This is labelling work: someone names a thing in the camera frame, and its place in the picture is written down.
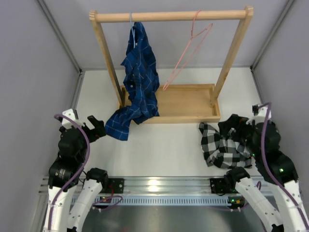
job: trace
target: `blue hanger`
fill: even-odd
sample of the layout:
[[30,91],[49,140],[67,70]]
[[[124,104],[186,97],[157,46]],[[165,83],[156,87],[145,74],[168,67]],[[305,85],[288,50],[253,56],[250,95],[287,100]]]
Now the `blue hanger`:
[[133,48],[135,48],[135,30],[133,29],[134,23],[132,23],[132,12],[130,12],[131,31],[133,35]]

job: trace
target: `wooden clothes rack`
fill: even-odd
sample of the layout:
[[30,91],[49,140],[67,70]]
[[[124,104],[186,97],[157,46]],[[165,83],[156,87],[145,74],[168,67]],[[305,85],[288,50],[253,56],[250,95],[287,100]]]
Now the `wooden clothes rack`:
[[[133,22],[150,21],[192,21],[196,12],[155,12],[133,13]],[[217,84],[170,85],[166,91],[160,86],[156,92],[160,116],[144,123],[197,123],[218,122],[220,110],[218,96],[230,71],[240,44],[253,16],[253,7],[246,6],[241,11],[201,11],[196,20],[239,20],[231,46],[228,50]],[[119,86],[115,68],[101,23],[130,22],[130,13],[98,14],[89,13],[100,49],[105,57],[107,69],[119,102],[119,107],[131,105],[124,86]]]

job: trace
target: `gray wall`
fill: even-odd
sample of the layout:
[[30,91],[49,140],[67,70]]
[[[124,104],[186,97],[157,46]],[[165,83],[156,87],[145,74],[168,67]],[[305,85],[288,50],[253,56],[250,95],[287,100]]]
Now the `gray wall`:
[[28,231],[77,73],[34,0],[0,7],[0,225]]
[[297,0],[256,68],[264,102],[281,136],[282,151],[292,158],[309,203],[309,1]]
[[[254,17],[235,59],[235,66],[250,66],[276,21],[286,0],[45,0],[68,41],[79,65],[84,68],[104,68],[100,52],[89,21],[89,11],[99,13],[242,10],[254,7]],[[196,31],[210,22],[196,22]],[[227,55],[238,21],[214,21],[212,31],[200,52],[189,62],[190,67],[221,67]],[[175,66],[190,39],[191,22],[146,22],[149,42],[154,50],[158,67]],[[125,58],[129,38],[129,23],[103,24],[107,43],[116,68]],[[196,38],[190,48],[199,43]]]

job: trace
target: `gray floor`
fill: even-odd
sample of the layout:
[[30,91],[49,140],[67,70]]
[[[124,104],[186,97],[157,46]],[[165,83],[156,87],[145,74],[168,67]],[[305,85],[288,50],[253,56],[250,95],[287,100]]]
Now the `gray floor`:
[[225,212],[205,206],[119,206],[90,210],[83,232],[262,232],[250,208]]

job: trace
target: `white table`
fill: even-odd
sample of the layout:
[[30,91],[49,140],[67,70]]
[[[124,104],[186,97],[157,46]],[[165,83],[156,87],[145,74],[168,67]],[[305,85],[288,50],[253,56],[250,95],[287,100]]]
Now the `white table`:
[[[216,83],[220,68],[184,69],[174,84]],[[157,70],[164,84],[171,69]],[[116,71],[119,83],[125,77]],[[259,97],[249,68],[232,68],[219,96],[221,120],[231,114],[251,117],[252,105]],[[117,97],[107,71],[86,71],[78,100],[81,121],[94,115],[106,122],[117,109]],[[222,176],[226,169],[208,167],[201,150],[198,124],[130,125],[128,141],[105,136],[91,144],[90,159],[85,167],[107,170],[110,176]],[[247,169],[260,176],[255,167]]]

